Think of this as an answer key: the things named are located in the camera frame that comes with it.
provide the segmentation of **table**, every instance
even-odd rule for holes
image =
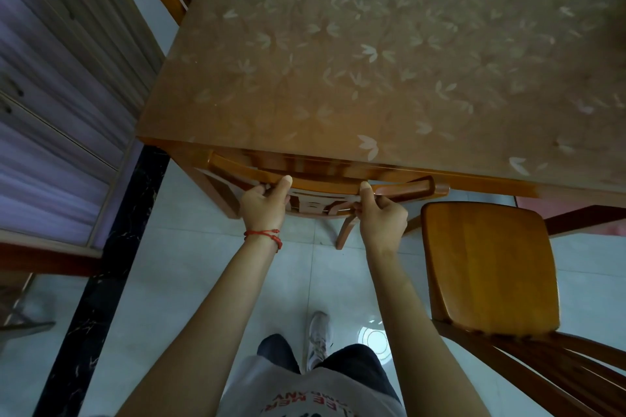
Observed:
[[[197,170],[210,151],[294,174],[437,175],[455,189],[626,207],[625,10],[193,0],[137,135],[214,198],[220,187]],[[229,215],[233,201],[220,205]]]

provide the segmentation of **black marble border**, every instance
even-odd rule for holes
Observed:
[[[103,249],[102,272],[87,281],[33,417],[80,412],[169,161],[162,150],[143,148]]]

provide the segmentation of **red string bracelet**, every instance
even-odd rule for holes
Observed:
[[[248,237],[250,234],[260,234],[262,236],[267,236],[278,245],[278,250],[280,250],[280,248],[282,247],[282,241],[278,238],[278,236],[275,236],[274,234],[270,234],[270,232],[280,232],[280,230],[268,229],[267,231],[246,231],[244,232],[244,237]]]

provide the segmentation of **white t-shirt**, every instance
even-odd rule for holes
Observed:
[[[261,356],[245,358],[223,394],[218,417],[404,417],[398,401],[318,367],[295,374]]]

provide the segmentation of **white sneaker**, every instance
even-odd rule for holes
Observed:
[[[331,319],[326,313],[317,311],[309,325],[309,353],[307,354],[307,371],[311,371],[319,363],[328,358],[327,349],[333,345]]]

